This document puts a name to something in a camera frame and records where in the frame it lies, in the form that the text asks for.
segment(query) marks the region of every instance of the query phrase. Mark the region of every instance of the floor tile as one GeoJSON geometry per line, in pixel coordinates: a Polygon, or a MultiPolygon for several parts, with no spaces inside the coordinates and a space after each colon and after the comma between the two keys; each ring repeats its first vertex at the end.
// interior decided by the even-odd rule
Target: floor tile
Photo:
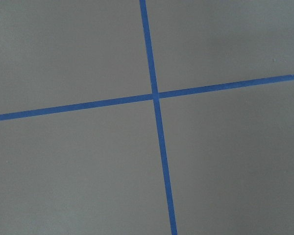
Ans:
{"type": "Polygon", "coordinates": [[[294,235],[294,81],[161,108],[179,234],[294,235]]]}
{"type": "Polygon", "coordinates": [[[0,234],[171,234],[152,102],[0,121],[0,234]]]}
{"type": "Polygon", "coordinates": [[[294,74],[294,0],[148,0],[160,91],[294,74]]]}
{"type": "Polygon", "coordinates": [[[0,114],[150,92],[138,1],[0,0],[0,114]]]}

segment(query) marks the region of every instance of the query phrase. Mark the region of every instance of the gray tile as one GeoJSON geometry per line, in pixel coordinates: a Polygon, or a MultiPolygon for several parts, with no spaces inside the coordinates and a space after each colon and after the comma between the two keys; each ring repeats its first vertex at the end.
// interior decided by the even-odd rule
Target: gray tile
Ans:
{"type": "Polygon", "coordinates": [[[138,1],[0,0],[0,114],[148,93],[138,1]]]}
{"type": "Polygon", "coordinates": [[[160,91],[294,74],[294,0],[148,0],[160,91]]]}
{"type": "Polygon", "coordinates": [[[294,81],[161,107],[179,234],[294,235],[294,81]]]}
{"type": "Polygon", "coordinates": [[[152,102],[1,121],[0,234],[170,234],[152,102]]]}

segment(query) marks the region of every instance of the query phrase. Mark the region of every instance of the blue line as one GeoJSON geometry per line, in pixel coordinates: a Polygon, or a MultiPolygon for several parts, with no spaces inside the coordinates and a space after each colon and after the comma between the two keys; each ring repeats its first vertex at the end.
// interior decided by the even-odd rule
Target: blue line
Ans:
{"type": "Polygon", "coordinates": [[[145,100],[152,100],[152,94],[143,94],[143,95],[136,95],[136,96],[130,96],[130,97],[116,98],[116,99],[107,99],[107,100],[93,101],[93,102],[80,103],[80,104],[71,104],[71,105],[22,111],[22,112],[9,113],[9,114],[0,114],[0,121],[46,115],[46,114],[69,112],[69,111],[81,110],[81,109],[91,109],[91,108],[104,107],[104,106],[110,106],[110,105],[116,105],[116,104],[126,104],[126,103],[145,101],[145,100]]]}
{"type": "Polygon", "coordinates": [[[220,90],[235,89],[240,87],[249,87],[249,86],[263,85],[263,84],[276,83],[276,82],[286,82],[286,81],[293,81],[293,80],[294,80],[294,75],[284,75],[284,76],[260,78],[260,79],[253,79],[253,80],[247,80],[247,81],[231,82],[231,83],[224,83],[224,84],[211,85],[211,86],[205,86],[205,87],[195,87],[195,88],[188,88],[188,89],[169,91],[169,92],[160,92],[160,93],[157,93],[158,92],[157,83],[155,83],[156,85],[155,86],[153,85],[154,88],[152,88],[153,94],[143,94],[143,95],[129,96],[129,97],[123,97],[123,98],[116,98],[116,99],[107,99],[107,100],[100,100],[100,101],[80,103],[80,104],[64,105],[64,106],[51,107],[51,108],[45,108],[45,109],[36,109],[36,110],[21,111],[16,113],[9,113],[9,114],[0,114],[0,121],[46,115],[46,114],[55,114],[55,113],[61,113],[61,112],[69,112],[69,111],[81,110],[81,109],[91,109],[91,108],[104,107],[104,106],[117,105],[117,104],[126,104],[126,103],[146,101],[146,100],[153,100],[154,95],[156,95],[156,99],[158,98],[162,99],[162,98],[168,98],[168,97],[174,97],[174,96],[198,94],[198,93],[204,93],[204,92],[215,92],[220,90]]]}
{"type": "Polygon", "coordinates": [[[188,89],[182,89],[182,90],[176,90],[176,91],[161,92],[159,93],[159,97],[168,98],[168,97],[174,97],[174,96],[198,94],[198,93],[204,93],[204,92],[214,92],[214,91],[220,91],[220,90],[249,87],[249,86],[263,85],[263,84],[276,83],[276,82],[286,82],[286,81],[292,81],[292,80],[294,80],[294,75],[267,77],[267,78],[253,79],[253,80],[247,80],[247,81],[211,85],[211,86],[205,86],[205,87],[195,87],[195,88],[188,88],[188,89]]]}
{"type": "Polygon", "coordinates": [[[161,118],[159,93],[158,93],[158,87],[157,87],[155,64],[154,64],[153,53],[152,53],[152,45],[151,45],[151,37],[150,37],[150,31],[149,31],[146,1],[140,0],[140,6],[141,6],[143,28],[144,28],[147,58],[148,58],[151,90],[152,90],[152,96],[153,96],[153,105],[154,105],[155,116],[156,116],[156,124],[157,124],[157,132],[158,132],[158,139],[159,139],[162,171],[163,171],[163,177],[164,177],[164,181],[165,181],[167,204],[168,204],[168,210],[169,210],[171,233],[172,233],[172,235],[177,235],[174,205],[173,205],[173,196],[172,196],[172,189],[171,189],[171,182],[170,182],[167,151],[166,151],[166,143],[165,143],[165,136],[164,136],[163,125],[162,125],[162,118],[161,118]]]}

